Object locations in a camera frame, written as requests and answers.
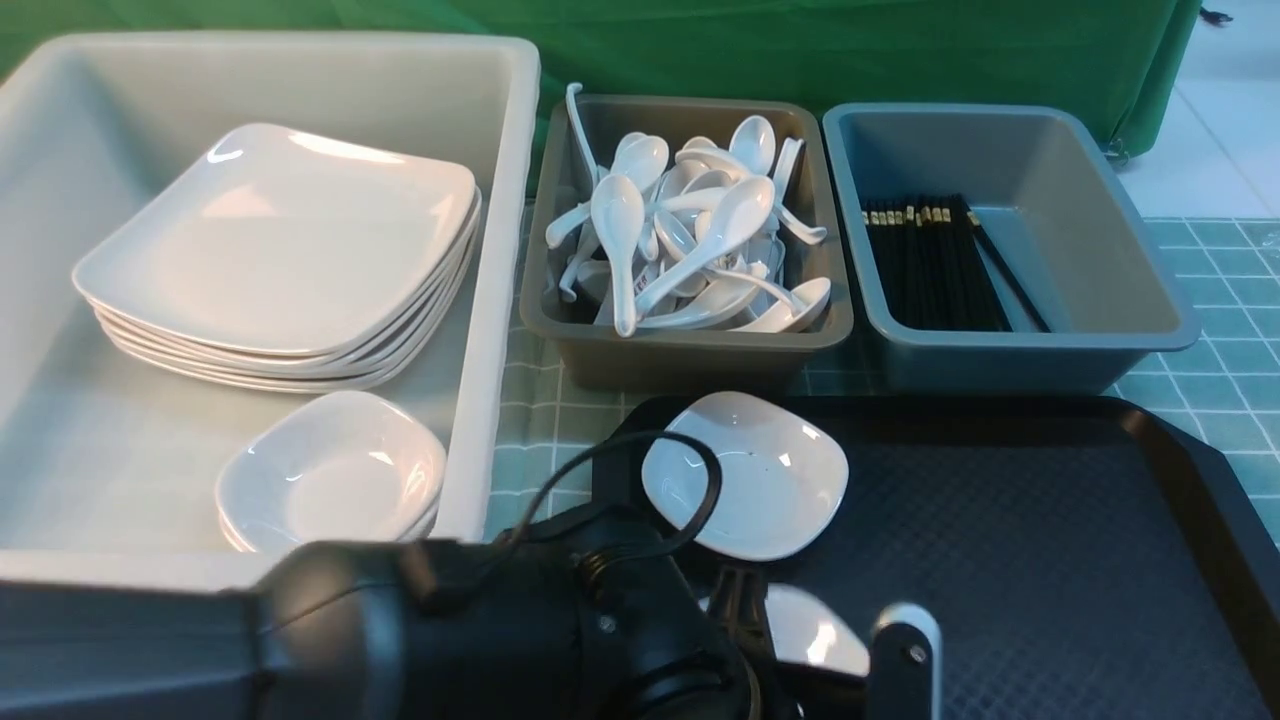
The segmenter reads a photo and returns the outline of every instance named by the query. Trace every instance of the plastic container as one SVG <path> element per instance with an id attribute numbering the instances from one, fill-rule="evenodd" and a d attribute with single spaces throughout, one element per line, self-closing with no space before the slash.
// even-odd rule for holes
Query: plastic container
<path id="1" fill-rule="evenodd" d="M 672 154 L 695 135 L 721 147 L 744 118 L 767 118 L 778 136 L 800 137 L 804 152 L 785 200 L 804 222 L 826 225 L 831 234 L 818 246 L 805 246 L 785 231 L 783 278 L 787 287 L 810 278 L 831 278 L 831 302 L 803 333 L 733 333 L 724 331 L 637 331 L 618 337 L 613 327 L 593 325 L 594 309 L 564 304 L 556 290 L 575 243 L 550 251 L 547 225 L 561 213 L 590 197 L 590 181 L 561 105 L 552 114 L 543 172 L 534 206 L 520 314 L 535 334 L 554 342 L 564 369 L 580 387 L 640 392 L 707 392 L 716 388 L 773 389 L 813 354 L 849 337 L 854 309 L 840 236 L 835 195 L 822 152 L 817 119 L 795 105 L 748 100 L 695 100 L 646 96 L 580 96 L 579 111 L 596 160 L 612 161 L 613 149 L 632 131 L 663 137 Z"/>
<path id="2" fill-rule="evenodd" d="M 70 282 L 91 247 L 256 120 L 475 173 L 479 259 L 428 348 L 376 392 L 448 445 L 433 534 L 480 539 L 538 88 L 538 50 L 500 37 L 86 35 L 31 55 L 0 87 L 0 577 L 220 588 L 274 562 L 221 538 L 214 480 L 310 398 L 132 360 Z"/>
<path id="3" fill-rule="evenodd" d="M 1079 120 L 1047 108 L 849 104 L 823 118 L 867 318 L 896 392 L 1085 393 L 1199 322 Z M 861 199 L 961 193 L 1051 332 L 992 273 L 1014 332 L 919 331 L 884 301 Z"/>

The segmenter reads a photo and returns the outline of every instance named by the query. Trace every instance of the black serving tray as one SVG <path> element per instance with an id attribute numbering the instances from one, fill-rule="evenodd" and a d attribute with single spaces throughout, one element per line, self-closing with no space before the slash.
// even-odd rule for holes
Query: black serving tray
<path id="1" fill-rule="evenodd" d="M 617 433 L 691 401 L 645 402 Z M 1217 451 L 1106 397 L 778 402 L 840 443 L 850 483 L 813 544 L 760 568 L 864 642 L 886 605 L 932 611 L 947 720 L 1280 719 L 1280 553 Z M 669 532 L 646 451 L 595 460 L 593 497 Z M 703 594 L 741 564 L 676 561 Z"/>

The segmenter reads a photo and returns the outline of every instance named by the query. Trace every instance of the white plastic bin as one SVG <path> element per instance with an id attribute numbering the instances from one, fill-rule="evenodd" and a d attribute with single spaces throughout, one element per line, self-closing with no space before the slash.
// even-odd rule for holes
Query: white plastic bin
<path id="1" fill-rule="evenodd" d="M 448 445 L 433 534 L 479 539 L 538 83 L 531 44 L 479 36 L 82 35 L 32 54 L 0 86 L 0 578 L 211 588 L 275 560 L 227 546 L 212 483 L 310 398 L 132 360 L 70 283 L 84 252 L 255 120 L 475 173 L 479 260 L 428 348 L 375 392 Z"/>

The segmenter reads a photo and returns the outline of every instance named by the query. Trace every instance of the white tile floor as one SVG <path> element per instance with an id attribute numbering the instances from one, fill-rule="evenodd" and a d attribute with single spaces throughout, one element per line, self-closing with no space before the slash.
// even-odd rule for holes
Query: white tile floor
<path id="1" fill-rule="evenodd" d="M 1156 146 L 1120 179 L 1146 217 L 1280 217 L 1280 0 L 1206 0 Z"/>

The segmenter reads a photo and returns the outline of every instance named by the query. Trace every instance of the stack of plates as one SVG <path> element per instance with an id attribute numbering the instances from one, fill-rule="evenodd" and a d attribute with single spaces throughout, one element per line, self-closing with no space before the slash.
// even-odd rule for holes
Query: stack of plates
<path id="1" fill-rule="evenodd" d="M 145 363 L 252 389 L 369 388 L 440 324 L 480 204 L 462 165 L 244 126 L 72 278 Z"/>

